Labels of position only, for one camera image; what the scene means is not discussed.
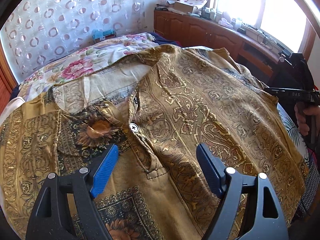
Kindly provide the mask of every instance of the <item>person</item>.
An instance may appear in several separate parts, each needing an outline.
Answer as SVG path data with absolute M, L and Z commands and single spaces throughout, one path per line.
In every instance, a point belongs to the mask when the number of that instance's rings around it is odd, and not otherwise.
M 298 129 L 302 136 L 307 136 L 310 127 L 306 124 L 306 118 L 304 115 L 299 113 L 298 106 L 294 106 L 294 111 L 296 113 Z M 305 115 L 315 115 L 316 116 L 316 128 L 317 128 L 317 136 L 319 135 L 320 130 L 320 106 L 309 106 L 303 110 Z

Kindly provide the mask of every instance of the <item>paisley pattern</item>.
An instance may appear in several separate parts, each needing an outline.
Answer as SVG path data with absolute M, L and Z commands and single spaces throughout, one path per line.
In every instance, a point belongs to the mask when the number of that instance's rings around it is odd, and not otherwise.
M 123 70 L 129 71 L 119 75 Z M 105 77 L 113 83 L 104 82 Z M 84 78 L 87 84 L 102 80 L 98 93 L 87 90 L 89 100 L 81 85 Z M 0 165 L 6 167 L 1 186 L 21 185 L 20 191 L 32 196 L 28 201 L 27 196 L 20 199 L 18 189 L 11 186 L 5 207 L 10 223 L 23 238 L 33 204 L 30 200 L 47 171 L 74 172 L 100 156 L 109 143 L 116 143 L 117 166 L 96 199 L 110 233 L 121 239 L 188 236 L 200 240 L 219 204 L 196 160 L 196 146 L 206 143 L 213 155 L 240 173 L 265 172 L 289 225 L 309 170 L 281 122 L 277 99 L 263 87 L 225 49 L 182 50 L 163 45 L 50 89 L 10 115 L 10 127 L 1 135 L 12 144 L 12 149 L 0 146 Z M 131 122 L 139 127 L 138 132 L 130 130 Z M 28 126 L 21 129 L 24 123 Z M 55 139 L 44 133 L 48 127 Z M 21 142 L 32 149 L 50 149 L 49 162 L 36 154 L 36 164 L 41 164 L 36 180 L 28 153 L 19 147 L 13 150 Z M 17 213 L 24 203 L 28 212 Z M 245 203 L 243 195 L 231 237 L 239 231 Z M 83 235 L 76 217 L 74 222 L 78 235 Z

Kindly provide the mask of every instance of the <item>shirt button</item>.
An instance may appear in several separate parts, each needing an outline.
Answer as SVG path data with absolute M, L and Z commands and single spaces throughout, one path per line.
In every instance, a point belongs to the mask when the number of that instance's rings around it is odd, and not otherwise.
M 136 125 L 136 124 L 133 123 L 133 122 L 129 124 L 129 127 L 130 127 L 130 129 L 131 129 L 133 132 L 138 132 L 138 131 L 139 131 L 138 125 Z

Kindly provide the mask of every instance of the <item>window frame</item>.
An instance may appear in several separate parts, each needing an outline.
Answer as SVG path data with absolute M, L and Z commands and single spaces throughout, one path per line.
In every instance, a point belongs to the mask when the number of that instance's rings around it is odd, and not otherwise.
M 260 1 L 260 11 L 259 11 L 258 19 L 257 19 L 256 24 L 254 26 L 252 26 L 252 27 L 263 31 L 266 35 L 272 37 L 274 40 L 276 40 L 280 45 L 282 45 L 288 51 L 293 52 L 285 44 L 283 44 L 281 41 L 279 41 L 276 37 L 268 34 L 267 32 L 265 32 L 264 30 L 262 30 L 260 28 L 261 27 L 261 23 L 262 23 L 264 9 L 265 9 L 265 4 L 266 4 L 266 0 L 261 0 Z M 207 7 L 215 8 L 215 9 L 217 8 L 217 5 L 218 5 L 218 0 L 208 0 L 208 2 L 206 4 Z M 306 23 L 306 26 L 305 26 L 304 35 L 303 35 L 303 38 L 302 38 L 302 41 L 301 41 L 301 44 L 300 44 L 300 48 L 298 50 L 298 52 L 303 53 L 303 56 L 305 57 L 305 59 L 307 61 L 308 61 L 308 59 L 310 57 L 311 50 L 312 50 L 312 47 L 313 47 L 313 44 L 314 44 L 314 41 L 315 41 L 315 37 L 316 37 L 316 31 L 314 30 L 314 28 L 312 27 L 312 25 L 310 24 L 310 22 L 309 22 L 309 20 L 307 18 L 307 23 Z

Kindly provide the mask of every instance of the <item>bedspread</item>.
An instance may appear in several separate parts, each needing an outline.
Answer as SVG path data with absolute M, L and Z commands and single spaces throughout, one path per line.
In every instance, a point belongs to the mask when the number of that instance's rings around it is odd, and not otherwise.
M 52 85 L 103 69 L 125 55 L 158 46 L 154 39 L 149 33 L 125 35 L 76 51 L 34 72 L 21 83 L 18 96 L 30 101 Z
M 240 173 L 267 173 L 289 225 L 308 168 L 281 122 L 277 98 L 263 87 L 225 49 L 162 45 L 50 88 L 0 127 L 8 222 L 23 238 L 46 176 L 87 166 L 115 143 L 119 160 L 95 199 L 113 239 L 200 240 L 219 203 L 195 156 L 196 146 L 206 143 Z

